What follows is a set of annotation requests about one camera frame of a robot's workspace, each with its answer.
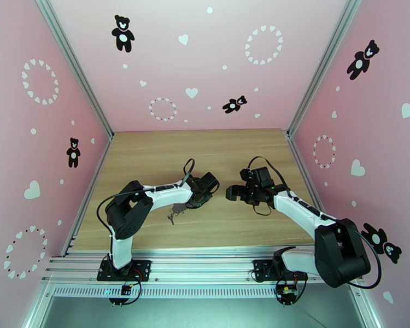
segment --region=pink backdrop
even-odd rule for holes
[[[286,128],[346,0],[51,2],[117,132]],[[131,52],[115,15],[130,19]]]
[[[0,0],[0,327],[21,326],[107,139],[36,2]]]
[[[350,80],[354,54],[371,39],[379,53]],[[410,327],[410,0],[362,2],[296,143],[326,210],[360,230],[382,228],[402,249],[397,264],[380,255],[383,279],[371,295],[386,327]]]

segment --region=black teddy bear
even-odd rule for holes
[[[398,259],[402,254],[402,250],[398,246],[393,245],[392,243],[389,243],[387,241],[387,235],[384,230],[378,229],[377,231],[372,225],[368,223],[364,223],[363,227],[368,232],[362,231],[361,234],[366,238],[368,242],[370,242],[375,252],[377,252],[378,254],[386,253],[386,255],[390,260],[392,260],[393,263],[398,263]]]
[[[233,111],[239,111],[240,106],[243,104],[246,104],[248,101],[246,101],[246,98],[244,96],[240,96],[239,99],[230,99],[228,104],[225,104],[222,109],[225,110],[225,113],[231,113]]]
[[[78,167],[78,158],[80,156],[80,150],[78,148],[78,139],[70,138],[70,148],[67,150],[67,155],[68,155],[68,166],[72,167],[74,166],[75,168]]]
[[[133,33],[129,28],[129,19],[127,17],[115,16],[115,21],[117,23],[117,28],[112,31],[112,35],[117,37],[117,49],[119,51],[123,50],[125,47],[126,52],[131,52],[132,50],[132,40],[135,40]]]
[[[366,73],[367,69],[369,68],[370,58],[376,55],[379,52],[379,47],[375,43],[374,40],[369,42],[369,45],[366,47],[365,51],[358,51],[355,54],[355,60],[349,65],[348,70],[346,73],[351,73],[349,77],[351,80],[354,80],[359,74],[363,71]]]

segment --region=wooden tabletop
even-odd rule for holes
[[[225,198],[228,186],[244,185],[239,172],[257,155],[267,158],[282,173],[297,196],[312,203],[279,129],[116,133],[73,250],[109,250],[109,232],[96,217],[98,204],[132,180],[142,185],[181,180],[182,167],[191,157],[196,161],[193,176],[210,171],[219,180],[220,189],[201,208],[175,216],[174,226],[167,219],[171,207],[151,212],[134,236],[134,248],[312,244],[303,229],[276,210],[270,216],[259,216],[252,206]],[[262,166],[266,166],[265,161],[258,159],[252,168]],[[269,172],[279,184],[278,176],[270,168]],[[257,211],[268,213],[267,205],[260,204]],[[104,207],[101,212],[106,220]]]

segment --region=circle of hearts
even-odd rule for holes
[[[58,95],[57,95],[57,94],[59,94],[59,87],[55,87],[55,89],[54,89],[54,91],[53,91],[51,97],[48,97],[48,99],[43,99],[43,100],[41,100],[41,99],[39,98],[39,96],[37,96],[37,94],[35,94],[31,89],[29,89],[29,86],[30,86],[30,85],[29,85],[29,83],[26,81],[27,78],[29,77],[28,72],[29,72],[29,70],[31,69],[31,65],[32,65],[32,66],[36,66],[37,63],[38,63],[41,67],[45,68],[48,72],[50,72],[50,76],[51,76],[52,79],[53,79],[53,83],[54,83],[56,86],[59,85],[58,79],[56,78],[56,74],[55,74],[55,72],[54,72],[53,70],[51,70],[51,67],[49,66],[49,64],[45,63],[45,62],[44,62],[43,60],[41,60],[41,59],[38,59],[38,61],[36,61],[35,59],[30,59],[28,62],[26,62],[26,63],[23,65],[23,71],[21,72],[21,77],[22,77],[22,79],[23,79],[23,87],[27,90],[27,94],[29,95],[29,97],[30,97],[30,98],[33,98],[33,100],[34,100],[35,102],[37,102],[38,104],[42,104],[42,105],[44,105],[44,106],[46,106],[47,104],[53,104],[53,103],[56,101],[56,99],[58,98]]]
[[[29,233],[37,233],[41,238],[42,242],[41,245],[43,246],[43,251],[39,254],[39,260],[38,262],[32,264],[31,268],[27,270],[27,273],[31,273],[33,272],[33,270],[38,268],[38,263],[41,262],[41,260],[44,258],[45,256],[45,247],[47,247],[48,244],[48,240],[47,238],[45,238],[45,230],[44,229],[39,229],[36,227],[36,225],[31,225],[28,229],[27,232],[25,231],[20,231],[15,235],[15,240],[10,243],[7,248],[5,249],[5,255],[6,255],[6,259],[3,262],[3,269],[6,270],[6,272],[8,273],[8,277],[9,279],[13,279],[14,277],[17,277],[19,279],[22,279],[24,277],[26,277],[26,270],[22,270],[20,273],[16,273],[15,270],[13,270],[11,267],[11,260],[10,260],[10,254],[13,250],[15,245],[17,244],[17,241],[20,241],[24,238],[25,234],[29,234]]]
[[[317,158],[316,148],[322,140],[325,140],[325,141],[328,141],[328,143],[331,143],[332,156],[330,157],[330,161],[327,163],[320,163],[319,159]],[[329,138],[326,134],[322,135],[321,137],[318,137],[316,142],[313,144],[313,157],[314,157],[314,162],[319,166],[319,168],[329,169],[331,165],[336,161],[336,146],[334,145],[332,138]]]
[[[283,37],[281,36],[281,30],[276,30],[275,26],[261,26],[259,29],[255,29],[254,31],[252,31],[252,34],[249,35],[247,42],[244,45],[244,54],[247,57],[248,61],[251,62],[254,65],[265,65],[267,63],[270,63],[274,58],[278,57],[278,51],[281,51],[283,46],[282,46],[282,42],[283,42]],[[266,60],[262,59],[261,61],[259,61],[258,59],[254,59],[253,56],[251,56],[249,48],[250,48],[250,44],[249,42],[252,42],[254,40],[254,38],[252,37],[252,35],[257,36],[260,32],[269,32],[269,33],[274,33],[275,37],[278,38],[277,43],[278,46],[276,47],[276,50],[272,53],[271,57],[268,57]]]
[[[170,117],[168,117],[168,118],[159,117],[159,116],[156,115],[156,114],[154,113],[154,111],[153,111],[153,106],[154,106],[154,104],[156,104],[156,102],[162,102],[162,101],[165,101],[165,102],[170,103],[170,104],[172,105],[173,114],[172,114]],[[168,98],[163,98],[163,97],[157,97],[156,99],[152,99],[152,100],[150,101],[150,104],[149,104],[149,111],[150,111],[150,115],[151,115],[151,116],[153,116],[156,120],[161,120],[161,121],[169,121],[169,120],[172,120],[172,119],[174,119],[174,118],[176,117],[176,115],[178,114],[178,111],[176,110],[176,104],[173,103],[173,102],[171,102],[170,99],[168,99]]]

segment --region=white heart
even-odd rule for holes
[[[188,97],[190,98],[195,98],[197,93],[198,93],[198,89],[197,88],[187,88],[185,89],[185,93],[188,95]]]
[[[391,303],[391,304],[394,303],[394,302],[393,302],[392,295],[390,294],[389,291],[383,292],[383,297],[384,297],[384,299],[386,299],[389,303]]]
[[[180,41],[182,44],[187,45],[188,43],[188,35],[183,34],[182,36],[178,37],[178,41]]]
[[[29,184],[29,188],[24,191],[24,197],[26,199],[35,199],[41,195],[41,191],[39,189],[39,184],[36,180],[33,180]]]
[[[410,117],[410,104],[404,103],[401,107],[401,112],[404,119]]]
[[[366,173],[366,169],[363,168],[363,166],[361,166],[361,163],[359,160],[354,160],[352,162],[352,166],[351,166],[351,174],[352,175],[356,175],[358,177],[361,177],[363,175],[365,175]]]

